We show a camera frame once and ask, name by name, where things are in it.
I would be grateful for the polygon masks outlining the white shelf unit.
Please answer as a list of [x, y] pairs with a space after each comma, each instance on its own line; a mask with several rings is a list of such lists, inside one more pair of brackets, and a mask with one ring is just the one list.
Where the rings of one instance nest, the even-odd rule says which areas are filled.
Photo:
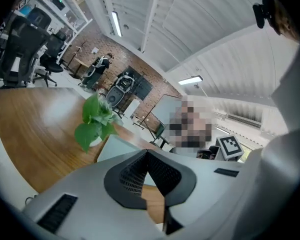
[[47, 29], [50, 34], [62, 31], [66, 35], [64, 45], [57, 56], [60, 62], [75, 38], [92, 21], [88, 19], [80, 4], [85, 0], [34, 0], [34, 5], [45, 11], [51, 18]]

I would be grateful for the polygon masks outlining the small wooden side table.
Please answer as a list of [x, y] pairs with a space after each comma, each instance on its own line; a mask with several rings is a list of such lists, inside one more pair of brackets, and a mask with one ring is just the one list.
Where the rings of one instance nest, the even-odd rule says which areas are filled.
[[74, 58], [74, 60], [77, 62], [77, 68], [76, 70], [74, 71], [74, 73], [72, 74], [72, 77], [74, 79], [81, 79], [81, 76], [79, 76], [79, 71], [81, 69], [85, 69], [87, 70], [90, 66], [88, 64], [86, 64], [85, 62], [81, 61], [80, 59], [78, 59], [77, 57]]

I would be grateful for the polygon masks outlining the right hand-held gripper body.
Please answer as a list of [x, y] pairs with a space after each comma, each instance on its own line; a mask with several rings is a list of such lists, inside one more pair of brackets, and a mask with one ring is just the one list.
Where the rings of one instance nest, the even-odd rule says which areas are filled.
[[215, 145], [201, 149], [197, 152], [197, 158], [215, 161], [238, 161], [244, 154], [244, 150], [234, 134], [219, 136]]

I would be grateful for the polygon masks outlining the ceiling light bar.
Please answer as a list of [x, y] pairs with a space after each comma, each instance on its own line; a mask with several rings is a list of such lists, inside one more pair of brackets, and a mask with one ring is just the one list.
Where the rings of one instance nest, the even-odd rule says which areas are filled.
[[121, 31], [118, 13], [116, 11], [112, 11], [111, 16], [112, 16], [112, 20], [113, 20], [115, 31], [116, 31], [117, 35], [119, 37], [122, 37], [122, 31]]
[[202, 81], [203, 81], [203, 78], [201, 76], [197, 75], [197, 76], [192, 76], [187, 79], [180, 80], [180, 81], [178, 81], [178, 83], [183, 86], [183, 85], [198, 83], [198, 82], [202, 82]]

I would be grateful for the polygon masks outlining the person's white shirt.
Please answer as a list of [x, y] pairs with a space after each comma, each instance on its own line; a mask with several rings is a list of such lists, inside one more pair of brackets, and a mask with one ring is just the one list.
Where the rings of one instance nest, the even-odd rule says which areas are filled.
[[288, 132], [262, 150], [234, 240], [300, 240], [300, 48], [271, 97]]

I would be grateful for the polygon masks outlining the grey oval backpack unit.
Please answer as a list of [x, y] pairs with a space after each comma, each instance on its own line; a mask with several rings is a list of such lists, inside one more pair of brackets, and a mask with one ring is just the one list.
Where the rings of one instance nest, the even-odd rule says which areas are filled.
[[129, 93], [135, 83], [135, 77], [132, 72], [123, 72], [117, 76], [110, 90], [106, 94], [106, 101], [114, 109], [124, 98], [124, 96]]

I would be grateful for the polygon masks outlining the wall air vent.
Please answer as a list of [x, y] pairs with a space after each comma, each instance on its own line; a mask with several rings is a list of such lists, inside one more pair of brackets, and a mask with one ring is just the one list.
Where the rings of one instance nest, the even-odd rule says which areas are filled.
[[254, 128], [254, 129], [258, 129], [258, 130], [261, 129], [262, 124], [260, 122], [255, 121], [255, 120], [251, 120], [249, 118], [245, 118], [245, 117], [238, 116], [238, 115], [231, 114], [231, 113], [227, 114], [227, 118], [229, 120], [235, 121], [237, 123], [241, 123], [243, 125], [249, 126], [251, 128]]

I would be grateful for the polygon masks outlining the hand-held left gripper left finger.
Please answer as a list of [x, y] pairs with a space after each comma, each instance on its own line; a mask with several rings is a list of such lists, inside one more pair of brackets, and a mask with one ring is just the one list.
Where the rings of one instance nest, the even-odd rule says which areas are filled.
[[114, 166], [144, 150], [122, 154], [79, 168], [40, 193], [23, 214], [52, 240], [161, 240], [145, 209], [120, 205], [106, 191], [104, 179]]

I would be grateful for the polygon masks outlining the teal tray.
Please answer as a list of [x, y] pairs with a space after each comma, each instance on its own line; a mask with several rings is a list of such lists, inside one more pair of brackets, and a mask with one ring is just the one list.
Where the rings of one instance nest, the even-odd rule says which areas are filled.
[[112, 134], [103, 145], [98, 157], [96, 158], [96, 163], [143, 149], [146, 148], [139, 148], [130, 142], [123, 140], [119, 136]]

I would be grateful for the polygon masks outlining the green potted plant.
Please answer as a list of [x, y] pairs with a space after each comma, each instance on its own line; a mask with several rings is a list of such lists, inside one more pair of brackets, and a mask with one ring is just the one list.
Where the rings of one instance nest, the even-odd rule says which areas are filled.
[[122, 119], [112, 109], [112, 106], [100, 98], [98, 94], [91, 95], [83, 104], [82, 121], [74, 131], [74, 138], [83, 151], [88, 152], [91, 143], [116, 134], [114, 124], [123, 125]]

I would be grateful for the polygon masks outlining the whiteboard on black stand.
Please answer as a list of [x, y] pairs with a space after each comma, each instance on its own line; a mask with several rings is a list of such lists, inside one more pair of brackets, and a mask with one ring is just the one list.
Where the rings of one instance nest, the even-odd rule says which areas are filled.
[[174, 118], [181, 106], [182, 99], [180, 97], [164, 94], [151, 109], [150, 113], [157, 119], [159, 125], [162, 123], [166, 126]]

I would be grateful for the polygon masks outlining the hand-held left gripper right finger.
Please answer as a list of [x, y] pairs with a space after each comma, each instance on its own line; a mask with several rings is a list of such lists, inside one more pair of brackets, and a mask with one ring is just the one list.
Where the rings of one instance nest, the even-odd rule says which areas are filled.
[[164, 196], [164, 223], [151, 240], [238, 240], [250, 163], [147, 151], [148, 171]]

